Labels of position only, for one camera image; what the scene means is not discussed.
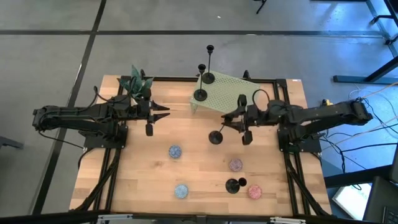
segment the artificial plant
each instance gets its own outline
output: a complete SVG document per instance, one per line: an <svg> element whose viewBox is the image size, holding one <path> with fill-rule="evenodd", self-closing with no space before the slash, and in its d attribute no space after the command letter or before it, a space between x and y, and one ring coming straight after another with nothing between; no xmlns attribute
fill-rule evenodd
<svg viewBox="0 0 398 224"><path fill-rule="evenodd" d="M141 69L141 74L131 65L131 79L129 81L118 79L120 85L130 93L131 97L138 99L142 97L142 93L148 90L152 86L154 78L148 78L147 80L142 80L145 76L145 72Z"/></svg>

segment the black table leg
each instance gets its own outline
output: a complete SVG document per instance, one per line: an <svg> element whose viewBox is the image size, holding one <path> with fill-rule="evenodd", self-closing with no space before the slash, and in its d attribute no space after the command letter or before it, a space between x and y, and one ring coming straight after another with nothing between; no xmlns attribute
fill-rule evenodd
<svg viewBox="0 0 398 224"><path fill-rule="evenodd" d="M377 69L368 77L335 75L333 77L333 81L341 83L366 83L366 84L390 85L395 82L398 82L398 78L382 78L382 77L387 73L391 72L396 67L398 67L398 57L393 58L391 61L387 62L385 65Z"/></svg>
<svg viewBox="0 0 398 224"><path fill-rule="evenodd" d="M373 178L380 176L383 179L389 180L392 165L377 167L373 169L361 170L357 172L350 172L345 174L333 175L325 177L326 188L342 187L353 184L364 184L373 181Z"/></svg>

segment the wooden table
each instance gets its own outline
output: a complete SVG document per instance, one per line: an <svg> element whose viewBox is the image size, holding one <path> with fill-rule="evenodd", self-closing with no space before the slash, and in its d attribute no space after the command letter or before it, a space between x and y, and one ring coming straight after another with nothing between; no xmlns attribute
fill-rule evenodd
<svg viewBox="0 0 398 224"><path fill-rule="evenodd" d="M110 98L118 91L118 76L105 75L100 94ZM290 102L307 106L300 80L287 80ZM112 202L112 212L208 215L292 215L283 155L279 151L277 126L251 128L253 142L243 146L241 134L224 128L223 142L213 145L208 134L221 127L221 113L206 108L190 111L189 99L195 82L154 82L152 99L170 108L171 115L154 125L154 135L145 134L145 121L130 121L126 147L122 150ZM262 84L271 98L270 84ZM265 109L266 97L258 93L257 105ZM182 148L179 159L171 159L169 147ZM95 149L82 160L70 208L79 206L98 182L104 149ZM231 172L233 158L243 161L242 172ZM319 160L301 153L305 183L318 203L331 212ZM247 186L229 194L225 182L245 177ZM174 196L178 184L186 184L185 199ZM248 198L250 185L260 185L259 200ZM105 186L100 208L108 187ZM303 213L296 186L299 211Z"/></svg>

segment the blue sponge ball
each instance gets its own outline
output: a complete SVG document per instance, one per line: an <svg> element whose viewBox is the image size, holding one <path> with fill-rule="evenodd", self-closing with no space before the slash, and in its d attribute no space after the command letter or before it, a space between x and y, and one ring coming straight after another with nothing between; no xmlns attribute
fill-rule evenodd
<svg viewBox="0 0 398 224"><path fill-rule="evenodd" d="M185 184L180 184L175 188L174 194L178 198L185 198L188 195L188 187Z"/></svg>
<svg viewBox="0 0 398 224"><path fill-rule="evenodd" d="M179 158L181 156L180 146L176 146L176 145L171 146L169 149L169 155L174 159Z"/></svg>

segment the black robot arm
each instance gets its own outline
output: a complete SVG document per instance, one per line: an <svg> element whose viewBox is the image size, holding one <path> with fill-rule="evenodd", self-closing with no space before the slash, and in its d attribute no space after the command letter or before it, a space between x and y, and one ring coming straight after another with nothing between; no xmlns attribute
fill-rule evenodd
<svg viewBox="0 0 398 224"><path fill-rule="evenodd" d="M154 124L170 113L151 114L151 110L163 111L169 108L150 100L150 90L131 105L129 96L115 96L102 104L87 108L44 106L34 110L33 127L37 131L55 128L79 130L86 137L85 147L124 147L127 126L122 121L146 120L146 134L153 135Z"/></svg>
<svg viewBox="0 0 398 224"><path fill-rule="evenodd" d="M297 144L341 124L364 125L371 119L365 105L359 100L345 101L330 106L304 109L301 106L288 105L280 100L270 100L267 110L262 111L256 105L247 105L246 96L239 95L238 108L222 116L222 125L244 133L243 144L250 144L252 135L250 126L273 126L280 124L285 129L286 137L292 144Z"/></svg>

